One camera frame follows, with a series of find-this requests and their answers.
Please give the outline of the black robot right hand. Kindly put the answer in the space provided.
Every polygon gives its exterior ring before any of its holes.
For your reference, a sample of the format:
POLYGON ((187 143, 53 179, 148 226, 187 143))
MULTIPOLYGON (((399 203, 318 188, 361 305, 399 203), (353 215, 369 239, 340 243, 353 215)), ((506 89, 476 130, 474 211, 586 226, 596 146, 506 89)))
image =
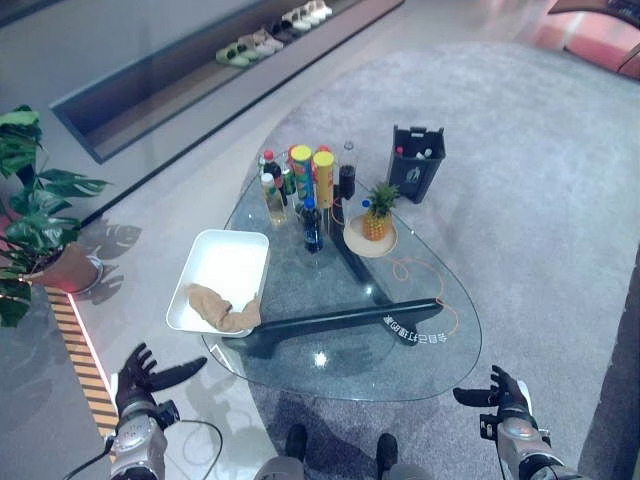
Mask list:
POLYGON ((528 397, 518 381, 498 365, 493 365, 491 370, 492 384, 488 389, 455 387, 452 390, 455 400, 469 407, 498 407, 499 409, 516 409, 530 413, 528 397))

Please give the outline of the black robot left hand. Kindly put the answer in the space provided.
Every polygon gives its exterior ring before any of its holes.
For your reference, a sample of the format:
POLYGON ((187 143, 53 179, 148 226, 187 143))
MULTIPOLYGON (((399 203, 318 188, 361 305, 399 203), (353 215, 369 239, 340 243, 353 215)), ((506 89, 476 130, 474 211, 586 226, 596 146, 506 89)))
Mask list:
POLYGON ((204 356, 195 360, 153 372, 157 361, 145 343, 140 343, 126 359, 118 373, 116 408, 119 414, 137 401, 152 402, 152 393, 177 386, 195 376, 207 363, 204 356))

